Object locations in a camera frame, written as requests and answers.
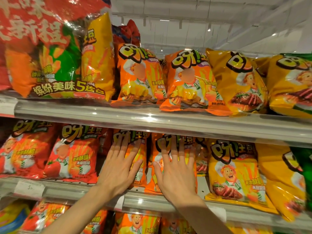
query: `left hand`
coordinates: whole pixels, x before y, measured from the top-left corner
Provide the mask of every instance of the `left hand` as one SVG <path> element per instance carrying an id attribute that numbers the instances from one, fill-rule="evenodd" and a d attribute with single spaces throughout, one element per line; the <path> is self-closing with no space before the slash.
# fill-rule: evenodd
<path id="1" fill-rule="evenodd" d="M 98 177 L 95 186 L 99 193 L 104 195 L 105 202 L 110 201 L 115 196 L 122 194 L 134 181 L 135 174 L 138 172 L 143 160 L 140 159 L 133 164 L 133 160 L 138 153 L 141 140 L 135 141 L 135 146 L 129 156 L 125 158 L 128 148 L 130 133 L 128 132 L 124 139 L 122 135 L 113 143 L 107 154 L 106 161 Z"/>

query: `supermarket shelf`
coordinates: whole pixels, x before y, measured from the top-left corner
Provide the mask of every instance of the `supermarket shelf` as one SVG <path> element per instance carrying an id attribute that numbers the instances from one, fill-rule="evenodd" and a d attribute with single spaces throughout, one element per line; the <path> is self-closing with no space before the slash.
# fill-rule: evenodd
<path id="1" fill-rule="evenodd" d="M 1 178 L 0 190 L 1 193 L 6 193 L 8 196 L 14 196 L 14 188 L 22 178 Z M 50 202 L 61 201 L 60 203 L 73 204 L 80 199 L 91 185 L 68 183 L 62 181 L 40 180 L 45 185 L 43 197 Z M 198 177 L 198 193 L 203 197 L 207 194 L 207 183 L 205 177 Z M 152 195 L 143 193 L 143 188 L 134 188 L 125 193 L 123 204 L 123 212 L 139 212 L 163 216 L 168 212 L 176 212 L 175 208 L 162 195 Z M 117 199 L 112 200 L 107 207 L 113 209 Z M 292 229 L 308 231 L 312 230 L 312 218 L 307 213 L 300 215 L 295 222 L 286 222 L 282 217 L 274 214 L 261 212 L 252 208 L 224 204 L 220 202 L 206 201 L 210 208 L 224 208 L 228 223 L 242 227 L 257 227 L 263 228 L 270 226 L 276 231 L 291 233 Z"/>
<path id="2" fill-rule="evenodd" d="M 164 112 L 151 104 L 116 108 L 83 99 L 19 99 L 14 116 L 267 144 L 285 145 L 287 142 L 290 146 L 312 148 L 312 120 L 282 116 L 246 114 L 242 117 L 217 117 L 207 112 Z"/>

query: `right hand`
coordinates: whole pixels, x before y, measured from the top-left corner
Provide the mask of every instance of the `right hand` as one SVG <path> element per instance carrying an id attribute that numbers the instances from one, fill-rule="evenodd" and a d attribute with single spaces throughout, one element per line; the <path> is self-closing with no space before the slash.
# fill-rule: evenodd
<path id="1" fill-rule="evenodd" d="M 161 172 L 157 162 L 153 162 L 153 166 L 158 186 L 164 196 L 177 208 L 185 206 L 187 202 L 197 200 L 199 196 L 195 192 L 196 185 L 193 171 L 195 148 L 193 146 L 191 147 L 189 163 L 187 165 L 185 164 L 183 139 L 180 140 L 178 152 L 176 136 L 172 135 L 171 137 L 172 162 L 169 160 L 165 139 L 161 140 L 161 152 L 164 173 Z"/>

